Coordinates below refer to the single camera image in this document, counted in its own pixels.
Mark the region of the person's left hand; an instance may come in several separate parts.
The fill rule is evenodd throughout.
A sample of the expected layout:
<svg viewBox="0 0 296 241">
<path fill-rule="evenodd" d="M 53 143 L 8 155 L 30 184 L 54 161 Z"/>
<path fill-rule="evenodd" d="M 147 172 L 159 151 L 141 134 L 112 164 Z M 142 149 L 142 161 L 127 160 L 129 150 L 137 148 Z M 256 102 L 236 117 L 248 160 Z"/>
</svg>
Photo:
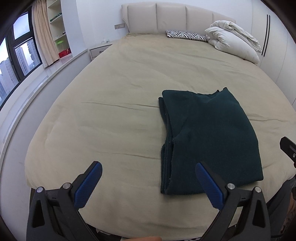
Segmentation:
<svg viewBox="0 0 296 241">
<path fill-rule="evenodd" d="M 136 238 L 126 238 L 122 241 L 162 241 L 161 237 L 136 237 Z"/>
</svg>

